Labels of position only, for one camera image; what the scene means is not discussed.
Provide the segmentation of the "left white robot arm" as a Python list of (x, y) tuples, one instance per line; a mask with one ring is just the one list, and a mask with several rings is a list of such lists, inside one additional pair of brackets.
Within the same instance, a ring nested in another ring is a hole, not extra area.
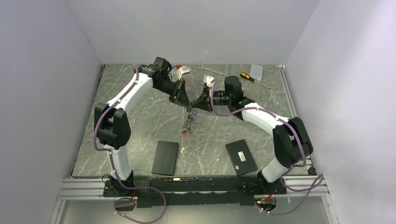
[(97, 151), (107, 152), (111, 177), (117, 180), (116, 190), (122, 196), (134, 190), (134, 175), (128, 163), (126, 144), (131, 136), (128, 115), (137, 102), (151, 89), (169, 96), (169, 101), (192, 111), (192, 102), (185, 90), (183, 75), (191, 70), (176, 65), (176, 72), (169, 77), (174, 66), (166, 59), (157, 57), (150, 65), (134, 68), (129, 83), (107, 103), (99, 103), (94, 109), (93, 146)]

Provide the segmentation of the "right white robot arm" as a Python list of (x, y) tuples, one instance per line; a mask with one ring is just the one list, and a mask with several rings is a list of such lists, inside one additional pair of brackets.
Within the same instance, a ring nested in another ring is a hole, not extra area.
[(203, 92), (192, 106), (221, 117), (236, 116), (271, 134), (275, 157), (257, 175), (259, 191), (268, 194), (283, 175), (295, 167), (306, 166), (307, 156), (313, 153), (304, 122), (299, 117), (277, 115), (244, 96), (238, 77), (228, 76), (224, 81), (225, 89), (216, 91), (216, 79), (205, 76)]

